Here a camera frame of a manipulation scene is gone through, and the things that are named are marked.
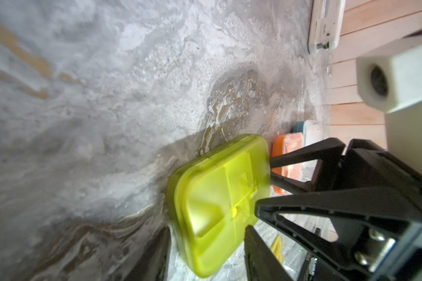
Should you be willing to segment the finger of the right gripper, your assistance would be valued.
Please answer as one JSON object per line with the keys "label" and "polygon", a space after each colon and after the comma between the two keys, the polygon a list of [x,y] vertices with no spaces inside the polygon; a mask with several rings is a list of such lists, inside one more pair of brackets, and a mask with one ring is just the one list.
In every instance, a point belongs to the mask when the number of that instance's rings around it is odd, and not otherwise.
{"label": "finger of the right gripper", "polygon": [[422,194],[368,187],[262,199],[256,216],[300,244],[316,281],[422,281]]}
{"label": "finger of the right gripper", "polygon": [[332,189],[341,168],[342,152],[345,144],[338,138],[327,138],[294,152],[270,158],[270,167],[284,167],[301,164],[298,179],[292,179],[272,171],[270,182],[289,194],[324,192]]}

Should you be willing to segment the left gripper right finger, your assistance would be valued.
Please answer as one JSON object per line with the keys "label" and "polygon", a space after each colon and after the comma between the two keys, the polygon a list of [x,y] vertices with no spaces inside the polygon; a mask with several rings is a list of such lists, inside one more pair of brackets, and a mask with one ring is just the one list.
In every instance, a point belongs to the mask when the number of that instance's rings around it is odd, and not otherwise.
{"label": "left gripper right finger", "polygon": [[248,281],[292,281],[253,226],[245,229],[245,264]]}

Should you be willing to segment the white rectangular device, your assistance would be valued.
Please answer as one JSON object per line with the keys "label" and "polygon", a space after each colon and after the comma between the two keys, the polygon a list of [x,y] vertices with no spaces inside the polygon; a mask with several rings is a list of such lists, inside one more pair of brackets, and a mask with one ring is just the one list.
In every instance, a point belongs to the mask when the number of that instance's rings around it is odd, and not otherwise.
{"label": "white rectangular device", "polygon": [[310,54],[338,47],[345,4],[345,0],[313,0],[308,37]]}

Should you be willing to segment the small yellow pillbox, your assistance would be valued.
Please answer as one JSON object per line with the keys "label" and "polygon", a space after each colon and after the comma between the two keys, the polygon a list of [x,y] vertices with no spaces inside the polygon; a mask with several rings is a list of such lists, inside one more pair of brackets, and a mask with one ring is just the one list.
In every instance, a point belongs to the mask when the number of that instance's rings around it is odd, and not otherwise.
{"label": "small yellow pillbox", "polygon": [[278,235],[276,236],[274,242],[272,243],[270,247],[272,254],[281,265],[284,262],[283,246],[284,246],[283,239],[281,238],[281,236]]}

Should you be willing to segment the blue pillbox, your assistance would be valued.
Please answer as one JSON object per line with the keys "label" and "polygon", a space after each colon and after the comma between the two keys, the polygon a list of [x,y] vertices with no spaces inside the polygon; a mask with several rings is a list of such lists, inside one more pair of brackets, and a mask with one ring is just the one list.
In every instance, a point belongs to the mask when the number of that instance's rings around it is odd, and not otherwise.
{"label": "blue pillbox", "polygon": [[324,140],[324,126],[313,120],[300,121],[293,127],[294,133],[302,133],[304,146],[310,146]]}

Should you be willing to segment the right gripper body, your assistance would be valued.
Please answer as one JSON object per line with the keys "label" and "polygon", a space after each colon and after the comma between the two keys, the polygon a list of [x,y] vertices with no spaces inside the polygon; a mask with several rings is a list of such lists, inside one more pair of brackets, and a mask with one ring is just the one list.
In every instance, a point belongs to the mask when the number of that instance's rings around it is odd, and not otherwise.
{"label": "right gripper body", "polygon": [[317,240],[319,260],[348,281],[422,280],[422,175],[368,140],[316,147],[320,174],[329,166],[334,178],[318,210],[338,233]]}

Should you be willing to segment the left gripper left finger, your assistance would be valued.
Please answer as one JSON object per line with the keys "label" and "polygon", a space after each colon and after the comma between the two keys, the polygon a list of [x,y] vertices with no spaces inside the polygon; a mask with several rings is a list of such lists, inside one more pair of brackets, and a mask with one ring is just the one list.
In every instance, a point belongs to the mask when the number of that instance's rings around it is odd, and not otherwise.
{"label": "left gripper left finger", "polygon": [[162,228],[145,248],[125,281],[166,281],[171,252],[171,232],[169,227]]}

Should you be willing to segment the green lid white pillbox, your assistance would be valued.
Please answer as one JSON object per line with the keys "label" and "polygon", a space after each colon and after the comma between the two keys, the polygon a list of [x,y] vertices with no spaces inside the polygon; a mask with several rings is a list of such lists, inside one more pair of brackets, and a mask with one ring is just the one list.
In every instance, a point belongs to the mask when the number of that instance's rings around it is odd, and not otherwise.
{"label": "green lid white pillbox", "polygon": [[266,140],[245,134],[179,167],[165,200],[180,255],[197,276],[214,275],[254,226],[256,201],[270,196]]}

